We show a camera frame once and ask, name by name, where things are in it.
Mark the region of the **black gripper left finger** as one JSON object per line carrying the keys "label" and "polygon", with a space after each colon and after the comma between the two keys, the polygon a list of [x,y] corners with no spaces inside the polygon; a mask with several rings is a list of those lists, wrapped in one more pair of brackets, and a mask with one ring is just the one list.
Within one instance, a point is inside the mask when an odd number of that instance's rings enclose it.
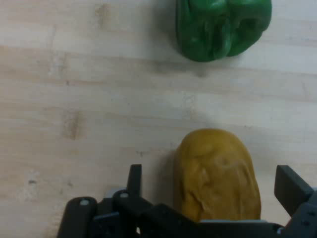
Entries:
{"label": "black gripper left finger", "polygon": [[142,166],[131,165],[127,186],[111,198],[70,200],[64,210],[59,238],[193,238],[199,227],[164,204],[141,196]]}

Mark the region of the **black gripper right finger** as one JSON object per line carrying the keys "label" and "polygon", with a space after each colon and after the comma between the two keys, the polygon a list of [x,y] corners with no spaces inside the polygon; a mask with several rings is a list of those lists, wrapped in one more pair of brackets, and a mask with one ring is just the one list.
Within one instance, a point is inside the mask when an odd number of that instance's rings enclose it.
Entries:
{"label": "black gripper right finger", "polygon": [[290,220],[278,229],[283,238],[315,238],[317,236],[317,191],[290,166],[278,165],[274,195],[289,214]]}

